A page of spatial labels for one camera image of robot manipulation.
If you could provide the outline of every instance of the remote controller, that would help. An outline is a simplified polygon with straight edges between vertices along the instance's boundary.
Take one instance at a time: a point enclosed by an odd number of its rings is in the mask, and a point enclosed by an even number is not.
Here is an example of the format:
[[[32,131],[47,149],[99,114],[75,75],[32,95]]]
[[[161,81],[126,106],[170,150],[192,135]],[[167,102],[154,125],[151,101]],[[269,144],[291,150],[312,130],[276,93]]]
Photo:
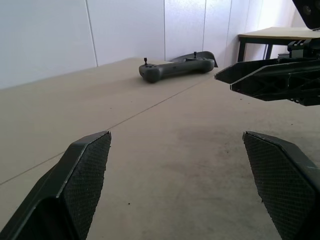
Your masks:
[[[147,58],[144,58],[144,65],[139,67],[139,73],[144,80],[149,83],[156,83],[159,80],[176,73],[208,73],[214,69],[215,61],[213,59],[198,58],[197,52],[194,52],[194,58],[186,58],[181,62],[167,64],[148,64]]]

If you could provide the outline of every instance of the table leg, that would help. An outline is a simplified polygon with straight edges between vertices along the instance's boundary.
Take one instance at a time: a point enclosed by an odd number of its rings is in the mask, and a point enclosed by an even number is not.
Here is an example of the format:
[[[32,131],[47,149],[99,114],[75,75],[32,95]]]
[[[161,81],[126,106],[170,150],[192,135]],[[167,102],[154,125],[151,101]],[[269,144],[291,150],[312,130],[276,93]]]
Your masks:
[[[272,47],[273,47],[272,44],[269,44],[269,45],[268,45],[268,48],[267,48],[266,54],[265,54],[265,59],[266,59],[266,60],[267,60],[267,59],[270,59],[270,57],[271,57]]]
[[[238,62],[243,62],[245,60],[246,55],[246,42],[240,40],[239,54],[238,54]]]

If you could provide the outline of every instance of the table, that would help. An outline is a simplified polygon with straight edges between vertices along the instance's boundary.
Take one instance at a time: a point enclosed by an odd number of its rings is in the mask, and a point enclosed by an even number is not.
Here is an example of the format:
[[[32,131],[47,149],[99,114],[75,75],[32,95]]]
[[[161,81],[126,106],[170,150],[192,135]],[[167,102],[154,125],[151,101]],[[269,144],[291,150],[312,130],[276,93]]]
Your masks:
[[[270,59],[273,45],[288,45],[293,41],[320,38],[319,31],[312,31],[306,27],[269,27],[266,29],[238,35],[240,41],[238,62],[243,62],[247,44],[268,45],[265,59]]]
[[[319,164],[320,108],[237,94],[214,80],[217,69],[149,84],[141,64],[130,58],[0,90],[0,229],[70,143],[110,130],[87,240],[280,240],[242,133],[293,142]]]

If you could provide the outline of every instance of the white wall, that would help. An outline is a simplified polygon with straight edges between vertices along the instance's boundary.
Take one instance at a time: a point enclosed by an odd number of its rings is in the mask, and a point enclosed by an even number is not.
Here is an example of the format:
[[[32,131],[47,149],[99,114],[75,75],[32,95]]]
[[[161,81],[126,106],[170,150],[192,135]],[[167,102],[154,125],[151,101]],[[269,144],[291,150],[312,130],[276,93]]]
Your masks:
[[[227,67],[238,34],[287,26],[293,14],[291,0],[2,0],[0,89],[130,57],[211,51]],[[246,60],[263,52],[248,46]]]
[[[292,27],[295,28],[306,28],[305,22],[302,20],[302,17],[300,16],[298,10],[296,9],[294,11],[293,20],[292,20]]]
[[[84,0],[0,2],[0,89],[95,66]]]
[[[165,59],[164,0],[87,0],[98,65]]]

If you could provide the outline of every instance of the textured gripper pad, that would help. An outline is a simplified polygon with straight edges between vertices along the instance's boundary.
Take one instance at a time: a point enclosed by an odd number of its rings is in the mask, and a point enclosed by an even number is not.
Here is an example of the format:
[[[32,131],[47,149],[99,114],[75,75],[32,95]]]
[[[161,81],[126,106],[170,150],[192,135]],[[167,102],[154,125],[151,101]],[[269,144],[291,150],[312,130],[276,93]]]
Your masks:
[[[109,145],[109,135],[106,134],[86,147],[62,193],[81,240],[87,238],[101,195]]]
[[[315,204],[315,192],[285,153],[272,143],[246,134],[258,194],[283,240],[293,240]]]

